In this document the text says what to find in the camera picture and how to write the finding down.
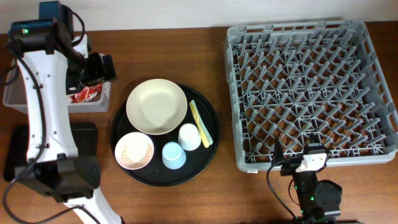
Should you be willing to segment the pink bowl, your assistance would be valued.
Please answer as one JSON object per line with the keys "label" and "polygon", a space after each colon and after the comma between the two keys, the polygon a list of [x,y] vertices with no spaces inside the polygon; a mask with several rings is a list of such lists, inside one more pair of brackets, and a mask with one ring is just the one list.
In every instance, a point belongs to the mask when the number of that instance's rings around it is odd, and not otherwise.
{"label": "pink bowl", "polygon": [[140,132],[124,135],[117,143],[114,155],[117,163],[127,170],[138,170],[152,160],[154,156],[152,139]]}

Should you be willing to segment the red snack wrapper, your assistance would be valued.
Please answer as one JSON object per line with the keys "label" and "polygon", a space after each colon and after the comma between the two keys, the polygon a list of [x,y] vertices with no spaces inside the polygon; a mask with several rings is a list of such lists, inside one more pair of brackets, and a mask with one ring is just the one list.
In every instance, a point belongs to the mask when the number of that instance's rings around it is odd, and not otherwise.
{"label": "red snack wrapper", "polygon": [[102,91],[103,85],[85,87],[81,92],[70,95],[72,103],[86,103],[91,101],[98,93]]}

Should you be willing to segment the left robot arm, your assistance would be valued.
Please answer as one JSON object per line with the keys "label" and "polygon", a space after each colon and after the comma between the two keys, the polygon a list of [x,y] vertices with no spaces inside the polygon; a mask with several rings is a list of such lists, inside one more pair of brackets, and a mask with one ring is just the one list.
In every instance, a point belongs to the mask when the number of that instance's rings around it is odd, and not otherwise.
{"label": "left robot arm", "polygon": [[42,2],[37,19],[9,30],[29,116],[27,164],[13,182],[63,203],[84,223],[122,223],[100,189],[97,157],[80,155],[70,128],[67,95],[116,79],[112,57],[92,52],[87,35],[75,37],[75,17],[59,1]]}

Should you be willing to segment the pile of rice grains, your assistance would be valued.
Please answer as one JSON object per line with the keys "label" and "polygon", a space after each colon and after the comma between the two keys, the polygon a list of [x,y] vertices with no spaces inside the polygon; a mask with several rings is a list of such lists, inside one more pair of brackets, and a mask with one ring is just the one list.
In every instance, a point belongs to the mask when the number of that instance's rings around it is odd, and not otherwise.
{"label": "pile of rice grains", "polygon": [[149,143],[125,145],[120,155],[121,164],[128,169],[140,169],[152,159],[154,148]]}

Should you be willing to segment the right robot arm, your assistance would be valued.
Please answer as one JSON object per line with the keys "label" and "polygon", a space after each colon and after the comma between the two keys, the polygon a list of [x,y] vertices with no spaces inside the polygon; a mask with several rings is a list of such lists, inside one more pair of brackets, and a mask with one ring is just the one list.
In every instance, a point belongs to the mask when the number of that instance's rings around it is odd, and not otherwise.
{"label": "right robot arm", "polygon": [[[285,158],[279,138],[275,138],[271,166],[266,174],[267,184],[279,203],[292,215],[293,223],[336,223],[336,217],[341,215],[342,187],[317,178],[317,174],[326,168],[331,151],[314,134],[309,140],[302,153]],[[278,197],[271,185],[269,174],[277,166],[281,176],[292,178],[289,185],[295,187],[301,211],[299,217]]]}

